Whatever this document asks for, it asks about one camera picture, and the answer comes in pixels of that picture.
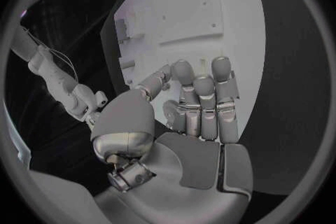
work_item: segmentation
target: black background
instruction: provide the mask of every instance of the black background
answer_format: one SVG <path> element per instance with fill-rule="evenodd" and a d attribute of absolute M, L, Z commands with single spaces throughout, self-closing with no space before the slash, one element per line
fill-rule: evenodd
<path fill-rule="evenodd" d="M 2 8 L 8 1 L 10 0 L 1 0 Z M 0 216 L 2 218 L 1 222 L 18 223 L 24 220 L 27 223 L 41 223 L 16 193 L 3 170 L 0 174 L 0 180 L 0 186 L 2 188 L 1 196 L 4 201 L 2 203 L 3 215 Z M 333 203 L 334 194 L 336 194 L 334 189 L 335 182 L 336 167 L 334 167 L 330 173 L 328 180 L 319 191 L 319 194 L 294 223 L 308 223 L 313 221 L 315 217 L 322 222 L 335 222 L 336 216 L 334 215 Z"/>

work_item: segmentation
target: circular vignette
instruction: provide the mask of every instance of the circular vignette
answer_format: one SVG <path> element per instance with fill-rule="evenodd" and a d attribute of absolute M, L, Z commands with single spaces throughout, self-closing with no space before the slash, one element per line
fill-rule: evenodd
<path fill-rule="evenodd" d="M 6 74 L 7 58 L 10 44 L 14 36 L 15 26 L 20 23 L 20 14 L 33 0 L 14 0 L 9 3 L 1 18 L 3 26 L 0 32 L 0 99 L 4 97 L 4 78 Z M 304 178 L 295 190 L 270 214 L 266 215 L 258 224 L 285 224 L 293 221 L 304 210 L 323 184 L 336 155 L 336 51 L 335 36 L 333 34 L 334 22 L 331 4 L 328 0 L 304 0 L 316 21 L 322 35 L 327 52 L 330 78 L 331 100 L 328 124 L 319 150 Z M 2 165 L 15 188 L 24 198 L 25 202 L 47 223 L 78 223 L 70 216 L 64 215 L 58 206 L 52 203 L 41 192 L 31 179 L 28 171 L 19 163 L 16 150 L 8 134 L 7 123 L 4 116 L 3 102 L 0 108 L 0 157 Z"/>

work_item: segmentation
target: wire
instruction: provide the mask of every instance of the wire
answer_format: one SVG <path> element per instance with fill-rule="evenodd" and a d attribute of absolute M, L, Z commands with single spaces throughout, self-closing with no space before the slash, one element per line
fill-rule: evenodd
<path fill-rule="evenodd" d="M 74 67 L 74 65 L 73 65 L 73 63 L 72 63 L 72 61 L 70 60 L 70 58 L 69 58 L 68 56 L 66 56 L 66 55 L 65 55 L 64 53 L 62 53 L 62 52 L 59 52 L 59 51 L 56 50 L 56 49 L 52 49 L 52 48 L 48 47 L 48 46 L 45 45 L 41 40 L 39 40 L 38 38 L 36 38 L 35 36 L 33 36 L 27 28 L 25 28 L 25 27 L 22 27 L 22 28 L 23 28 L 23 29 L 26 31 L 26 33 L 33 39 L 33 41 L 37 43 L 37 45 L 42 45 L 42 46 L 44 46 L 45 48 L 49 49 L 50 52 L 51 52 L 53 55 L 55 55 L 55 56 L 56 56 L 57 58 L 59 58 L 62 62 L 65 62 L 68 66 L 70 66 L 70 68 L 72 69 L 72 71 L 73 71 L 73 73 L 74 73 L 74 78 L 75 78 L 76 82 L 78 82 L 78 75 L 77 75 L 76 69 L 75 69 L 75 67 Z"/>

